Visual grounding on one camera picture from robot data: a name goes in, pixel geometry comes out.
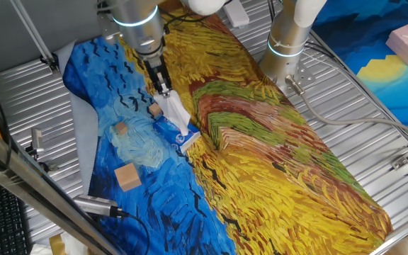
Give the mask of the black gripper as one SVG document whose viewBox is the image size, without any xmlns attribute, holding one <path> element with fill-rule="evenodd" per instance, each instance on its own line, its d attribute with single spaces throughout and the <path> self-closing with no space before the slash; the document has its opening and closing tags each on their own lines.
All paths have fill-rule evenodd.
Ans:
<svg viewBox="0 0 408 255">
<path fill-rule="evenodd" d="M 156 90 L 158 94 L 161 96 L 169 95 L 170 91 L 172 90 L 171 78 L 168 75 L 164 57 L 160 55 L 159 57 L 146 59 L 144 61 L 144 65 L 150 79 L 152 81 L 156 81 Z"/>
</svg>

